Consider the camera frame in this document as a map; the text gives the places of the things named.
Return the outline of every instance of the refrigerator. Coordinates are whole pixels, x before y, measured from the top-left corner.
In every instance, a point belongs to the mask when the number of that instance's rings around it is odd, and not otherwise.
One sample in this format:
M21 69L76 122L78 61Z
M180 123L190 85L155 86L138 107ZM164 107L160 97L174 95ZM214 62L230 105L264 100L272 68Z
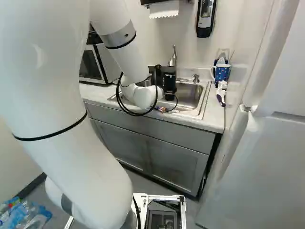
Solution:
M244 9L225 132L195 221L208 229L304 229L305 0L245 0Z

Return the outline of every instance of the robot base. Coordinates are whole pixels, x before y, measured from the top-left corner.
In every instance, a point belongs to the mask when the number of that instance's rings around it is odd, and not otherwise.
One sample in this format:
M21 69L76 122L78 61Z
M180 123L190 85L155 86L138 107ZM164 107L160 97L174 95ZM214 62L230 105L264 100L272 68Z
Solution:
M186 229L186 202L184 196L159 196L134 193L137 202L141 229ZM122 229L138 229L134 202ZM64 229L72 229L74 218L71 216Z

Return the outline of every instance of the countertop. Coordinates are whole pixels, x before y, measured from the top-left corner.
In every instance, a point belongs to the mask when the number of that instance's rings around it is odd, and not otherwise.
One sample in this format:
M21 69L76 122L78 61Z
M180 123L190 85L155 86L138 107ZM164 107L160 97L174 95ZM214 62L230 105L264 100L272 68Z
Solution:
M192 74L195 73L200 75L200 80L211 80L209 76L209 70L207 69L177 70L177 76L179 78L190 79ZM121 110L117 102L108 100L111 96L115 95L115 89L115 85L96 86L80 83L80 92L84 102ZM127 108L135 111L141 111L140 108L132 105L127 105ZM216 98L216 88L214 84L211 85L202 120L189 116L177 115L175 113L162 114L159 111L152 111L146 116L215 133L222 134L224 132L224 108L221 107L218 103Z

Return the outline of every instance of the microwave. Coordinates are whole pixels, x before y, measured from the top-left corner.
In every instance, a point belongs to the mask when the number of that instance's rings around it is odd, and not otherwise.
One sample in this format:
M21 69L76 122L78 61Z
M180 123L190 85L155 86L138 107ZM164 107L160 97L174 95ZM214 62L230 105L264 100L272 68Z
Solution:
M80 82L109 84L117 80L121 72L101 38L90 25L81 61Z

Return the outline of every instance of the floor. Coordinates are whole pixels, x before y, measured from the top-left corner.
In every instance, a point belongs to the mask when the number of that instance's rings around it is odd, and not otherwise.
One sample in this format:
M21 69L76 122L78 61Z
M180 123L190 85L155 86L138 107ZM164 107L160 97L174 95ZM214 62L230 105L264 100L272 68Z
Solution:
M160 186L150 180L139 176L131 171L126 171L132 181L134 192L141 192L147 194L155 195L175 195L176 193ZM53 213L52 219L45 225L44 229L63 229L69 215L64 211L55 206L47 197L45 192L44 184L37 187L28 197L27 200L44 205L48 210ZM199 202L190 199L186 200L186 223L187 229L202 229L201 227L195 225L194 218L199 207ZM71 229L86 229L85 226L78 222L74 222Z

